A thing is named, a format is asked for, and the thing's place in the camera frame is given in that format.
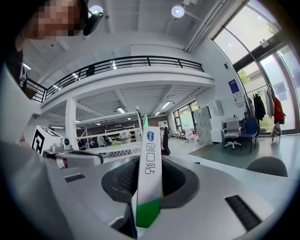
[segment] ceiling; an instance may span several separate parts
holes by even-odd
[[[189,4],[185,7],[186,14],[175,22],[171,9],[183,2]],[[27,41],[24,63],[31,67],[28,77],[50,87],[79,68],[131,54],[129,49],[117,51],[119,45],[130,48],[133,43],[156,44],[151,40],[154,36],[165,41],[166,46],[172,39],[184,49],[216,2],[219,1],[90,0],[89,7],[100,5],[109,18],[103,18],[87,37],[80,33],[75,37]]]
[[[120,89],[120,92],[115,90],[101,93],[95,96],[77,100],[76,119],[89,120],[97,117],[119,114],[118,107],[122,107],[126,112],[136,111],[139,107],[141,116],[145,114],[154,116],[157,112],[160,115],[165,114],[170,109],[180,106],[185,101],[192,99],[196,94],[206,90],[205,87],[199,86],[184,86],[184,85],[151,85],[136,88]],[[168,101],[171,103],[161,109]],[[66,102],[56,105],[54,108],[45,112],[44,117],[47,117],[51,124],[57,126],[65,125]],[[100,121],[102,124],[119,122],[120,118]]]

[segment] blue sign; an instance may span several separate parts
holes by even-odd
[[[153,142],[154,140],[154,133],[153,132],[147,132],[147,138],[150,142]]]
[[[231,80],[231,81],[229,82],[229,86],[230,86],[230,89],[231,89],[231,92],[232,92],[232,93],[235,93],[235,92],[240,91],[240,90],[239,90],[239,87],[238,87],[238,85],[236,84],[236,81],[235,81],[234,79]]]

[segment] floor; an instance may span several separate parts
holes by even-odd
[[[263,156],[276,156],[280,158],[287,169],[289,177],[298,177],[300,170],[300,135],[281,136],[272,139],[269,137],[257,138],[256,149],[254,142],[250,153],[250,142],[242,146],[242,151],[236,146],[224,148],[224,144],[217,144],[204,152],[194,152],[191,155],[205,158],[214,162],[246,169],[255,159]]]
[[[178,138],[169,138],[169,149],[171,151],[170,156],[175,158],[183,158],[184,155],[199,150],[204,147],[200,145],[197,141],[187,141]]]

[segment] black metal railing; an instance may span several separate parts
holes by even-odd
[[[204,72],[201,63],[184,60],[180,58],[163,57],[163,56],[129,56],[129,57],[114,58],[114,59],[109,59],[109,60],[105,60],[105,61],[101,61],[101,62],[97,62],[85,66],[77,71],[68,74],[67,76],[57,81],[53,86],[46,89],[45,97],[42,98],[42,101],[44,101],[52,94],[56,93],[57,91],[69,86],[72,83],[82,80],[88,76],[92,76],[110,70],[141,67],[141,66],[164,66],[164,67],[187,68],[187,69]]]
[[[47,88],[31,80],[30,78],[27,77],[25,80],[21,79],[20,87],[29,99],[39,103],[42,103],[45,100]]]

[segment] chair backrest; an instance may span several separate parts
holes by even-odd
[[[257,134],[257,130],[258,130],[257,119],[255,117],[248,118],[244,124],[244,128],[246,133]]]
[[[276,175],[280,177],[287,177],[287,170],[283,161],[275,156],[260,157],[254,160],[247,170]]]
[[[226,124],[227,132],[237,132],[239,130],[240,128],[239,118],[237,117],[228,118],[226,122],[227,122]]]

